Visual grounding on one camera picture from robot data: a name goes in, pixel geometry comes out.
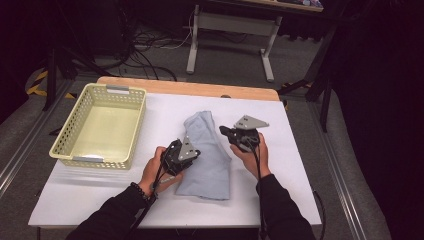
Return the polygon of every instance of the bracelet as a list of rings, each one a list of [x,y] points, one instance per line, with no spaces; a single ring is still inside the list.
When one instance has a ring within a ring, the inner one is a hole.
[[[141,195],[146,204],[149,203],[149,197],[146,196],[146,193],[143,192],[143,189],[141,189],[141,187],[137,183],[132,182],[131,187],[135,188],[138,191],[138,193]]]

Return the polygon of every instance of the basket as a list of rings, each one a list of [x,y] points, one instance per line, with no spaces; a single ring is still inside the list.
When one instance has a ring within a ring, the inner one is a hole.
[[[67,166],[129,169],[145,110],[144,89],[87,84],[49,154]]]

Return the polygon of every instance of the light blue cloth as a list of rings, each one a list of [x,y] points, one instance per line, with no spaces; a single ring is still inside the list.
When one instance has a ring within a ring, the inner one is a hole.
[[[186,134],[200,156],[185,170],[177,195],[213,200],[230,199],[230,162],[215,131],[210,111],[197,112],[184,122]]]

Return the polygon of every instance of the person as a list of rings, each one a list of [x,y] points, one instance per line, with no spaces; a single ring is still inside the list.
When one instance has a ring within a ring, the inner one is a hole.
[[[254,154],[242,152],[235,145],[231,145],[230,148],[241,159],[246,169],[260,181],[262,207],[269,238],[271,240],[315,239],[311,225],[302,217],[296,203],[290,198],[289,192],[280,185],[268,167],[268,147],[261,133],[259,133],[259,139],[260,144],[256,148],[256,153],[260,158],[260,179]],[[132,184],[122,193],[108,199],[98,211],[82,222],[66,239],[125,239],[136,220],[136,214],[140,209],[147,207],[145,198],[152,196],[150,185],[155,180],[160,166],[160,156],[165,150],[164,147],[157,147],[154,157],[146,164],[137,186]],[[162,179],[169,177],[170,175],[164,174]],[[157,193],[166,190],[172,184],[181,181],[182,178],[183,173],[181,172],[171,181],[159,185]]]

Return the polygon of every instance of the black sleeve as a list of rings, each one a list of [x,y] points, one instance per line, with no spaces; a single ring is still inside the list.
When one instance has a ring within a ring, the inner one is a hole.
[[[108,199],[66,239],[124,239],[136,220],[136,214],[145,207],[146,203],[138,191],[128,187],[116,197]]]
[[[315,239],[311,225],[275,176],[271,174],[263,177],[260,184],[262,208],[270,239]]]

